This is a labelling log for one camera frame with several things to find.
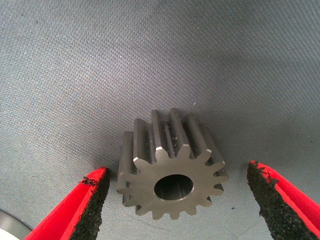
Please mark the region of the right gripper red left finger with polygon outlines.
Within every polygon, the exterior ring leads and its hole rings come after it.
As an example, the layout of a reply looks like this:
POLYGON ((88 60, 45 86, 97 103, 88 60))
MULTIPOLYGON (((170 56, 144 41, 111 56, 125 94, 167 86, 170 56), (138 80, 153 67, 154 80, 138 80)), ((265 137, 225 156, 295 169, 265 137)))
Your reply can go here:
POLYGON ((88 173, 25 239, 95 240, 109 186, 106 167, 88 173))

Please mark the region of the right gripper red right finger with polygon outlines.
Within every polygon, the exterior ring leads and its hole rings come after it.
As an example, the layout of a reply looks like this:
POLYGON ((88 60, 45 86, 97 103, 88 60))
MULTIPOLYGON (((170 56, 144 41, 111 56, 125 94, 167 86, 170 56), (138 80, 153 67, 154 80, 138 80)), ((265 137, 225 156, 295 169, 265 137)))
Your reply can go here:
POLYGON ((320 205, 268 165, 250 161, 247 183, 274 240, 318 240, 320 205))

